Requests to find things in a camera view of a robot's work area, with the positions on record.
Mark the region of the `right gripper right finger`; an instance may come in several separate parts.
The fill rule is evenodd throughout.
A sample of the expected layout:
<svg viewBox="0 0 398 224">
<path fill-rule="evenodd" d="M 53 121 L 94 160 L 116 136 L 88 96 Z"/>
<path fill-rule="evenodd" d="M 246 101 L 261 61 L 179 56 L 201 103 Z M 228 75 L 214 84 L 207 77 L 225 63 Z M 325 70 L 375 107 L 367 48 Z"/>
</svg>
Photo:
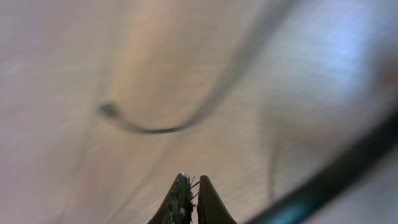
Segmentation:
<svg viewBox="0 0 398 224">
<path fill-rule="evenodd" d="M 198 191 L 199 224 L 237 224 L 229 214 L 216 189 L 206 175 L 200 177 Z"/>
</svg>

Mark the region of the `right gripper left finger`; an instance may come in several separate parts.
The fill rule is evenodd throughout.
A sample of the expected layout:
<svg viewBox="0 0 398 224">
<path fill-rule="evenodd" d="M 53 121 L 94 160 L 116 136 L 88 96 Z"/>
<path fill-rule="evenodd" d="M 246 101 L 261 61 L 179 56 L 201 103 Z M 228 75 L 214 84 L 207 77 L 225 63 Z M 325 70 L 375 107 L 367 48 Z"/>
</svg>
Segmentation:
<svg viewBox="0 0 398 224">
<path fill-rule="evenodd" d="M 193 212 L 190 178 L 179 173 L 148 224 L 190 224 Z"/>
</svg>

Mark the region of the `black usb cable long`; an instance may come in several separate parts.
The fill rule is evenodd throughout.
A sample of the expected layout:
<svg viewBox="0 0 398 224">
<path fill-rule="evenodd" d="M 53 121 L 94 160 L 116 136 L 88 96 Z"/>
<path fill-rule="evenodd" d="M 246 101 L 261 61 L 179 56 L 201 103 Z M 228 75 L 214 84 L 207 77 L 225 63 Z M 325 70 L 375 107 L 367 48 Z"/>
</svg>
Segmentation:
<svg viewBox="0 0 398 224">
<path fill-rule="evenodd" d="M 271 1 L 261 9 L 258 18 L 254 20 L 228 63 L 222 69 L 221 76 L 214 89 L 210 91 L 198 108 L 180 124 L 164 128 L 147 128 L 126 120 L 117 105 L 110 101 L 101 104 L 98 111 L 115 126 L 130 133 L 176 133 L 201 123 L 218 109 L 235 84 L 242 79 L 264 50 L 265 45 L 282 21 L 299 2 L 299 0 Z"/>
</svg>

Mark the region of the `black usb cable short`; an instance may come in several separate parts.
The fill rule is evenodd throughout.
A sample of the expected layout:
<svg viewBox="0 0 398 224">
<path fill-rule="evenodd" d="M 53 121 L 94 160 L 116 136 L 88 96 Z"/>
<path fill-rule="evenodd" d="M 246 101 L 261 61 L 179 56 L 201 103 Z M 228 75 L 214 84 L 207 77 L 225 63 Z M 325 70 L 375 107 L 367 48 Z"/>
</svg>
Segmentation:
<svg viewBox="0 0 398 224">
<path fill-rule="evenodd" d="M 397 109 L 306 183 L 249 224 L 298 224 L 310 218 L 360 179 L 397 145 Z"/>
</svg>

